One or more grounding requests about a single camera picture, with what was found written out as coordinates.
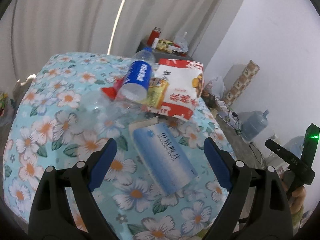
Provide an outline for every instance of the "plastic bag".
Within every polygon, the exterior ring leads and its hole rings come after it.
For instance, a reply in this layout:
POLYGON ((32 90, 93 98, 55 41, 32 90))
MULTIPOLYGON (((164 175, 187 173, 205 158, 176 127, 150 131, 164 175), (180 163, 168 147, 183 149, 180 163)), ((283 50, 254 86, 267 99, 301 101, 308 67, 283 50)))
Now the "plastic bag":
POLYGON ((198 105, 203 84, 200 62, 161 58, 149 84, 148 111, 187 121, 198 105))
POLYGON ((223 78, 218 76, 209 81, 209 83, 204 88, 208 93, 214 95, 215 97, 221 99, 226 87, 223 83, 223 78))
POLYGON ((189 50, 188 48, 188 42, 185 39, 185 36, 187 35, 187 32, 177 32, 173 42, 180 46, 181 52, 187 52, 189 50))

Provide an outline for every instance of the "bottle cap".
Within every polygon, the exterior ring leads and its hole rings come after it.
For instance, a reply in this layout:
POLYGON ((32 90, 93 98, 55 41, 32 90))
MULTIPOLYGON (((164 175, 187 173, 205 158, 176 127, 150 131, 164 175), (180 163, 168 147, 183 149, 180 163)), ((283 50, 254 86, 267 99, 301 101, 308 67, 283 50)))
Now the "bottle cap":
POLYGON ((152 48, 150 48, 150 47, 144 47, 142 50, 147 50, 147 51, 152 52, 152 48))

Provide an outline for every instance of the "floral bedspread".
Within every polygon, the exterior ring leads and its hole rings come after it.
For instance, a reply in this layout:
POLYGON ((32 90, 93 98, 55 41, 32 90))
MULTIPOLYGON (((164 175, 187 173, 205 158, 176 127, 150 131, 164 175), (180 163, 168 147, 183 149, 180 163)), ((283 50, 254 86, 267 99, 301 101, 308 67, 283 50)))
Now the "floral bedspread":
MULTIPOLYGON (((90 130, 76 125, 82 95, 112 86, 125 75, 129 61, 102 54, 59 54, 33 80, 13 122, 3 161, 5 203, 25 222, 44 169, 68 168, 86 160, 108 138, 116 139, 117 155, 93 197, 119 239, 186 239, 217 216, 227 192, 205 158, 199 132, 211 136, 221 149, 231 154, 233 150, 201 98, 191 120, 197 130, 176 119, 162 119, 198 173, 166 197, 159 194, 125 124, 102 120, 90 130)), ((76 205, 70 206, 77 227, 86 231, 76 205)))

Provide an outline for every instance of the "blue gripper pad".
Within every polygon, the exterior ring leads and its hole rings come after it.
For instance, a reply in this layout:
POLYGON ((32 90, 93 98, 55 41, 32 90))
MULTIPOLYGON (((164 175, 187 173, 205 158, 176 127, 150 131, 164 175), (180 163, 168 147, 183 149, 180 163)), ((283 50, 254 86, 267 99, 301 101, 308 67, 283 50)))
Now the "blue gripper pad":
POLYGON ((88 189, 93 192, 95 188, 100 187, 104 176, 116 156, 117 153, 117 143, 115 140, 110 139, 108 147, 101 154, 100 159, 97 161, 95 166, 92 168, 90 173, 90 181, 88 184, 88 189))
POLYGON ((209 138, 204 141, 204 154, 207 157, 220 186, 230 192, 232 189, 230 171, 209 138))

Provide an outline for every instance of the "snack packaging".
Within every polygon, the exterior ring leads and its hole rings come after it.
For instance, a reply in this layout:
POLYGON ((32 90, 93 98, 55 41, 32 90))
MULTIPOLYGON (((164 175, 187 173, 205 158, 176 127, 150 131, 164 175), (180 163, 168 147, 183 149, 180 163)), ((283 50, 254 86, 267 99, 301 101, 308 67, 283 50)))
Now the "snack packaging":
POLYGON ((203 64, 200 62, 160 59, 150 80, 148 111, 187 121, 198 105, 203 85, 203 64))

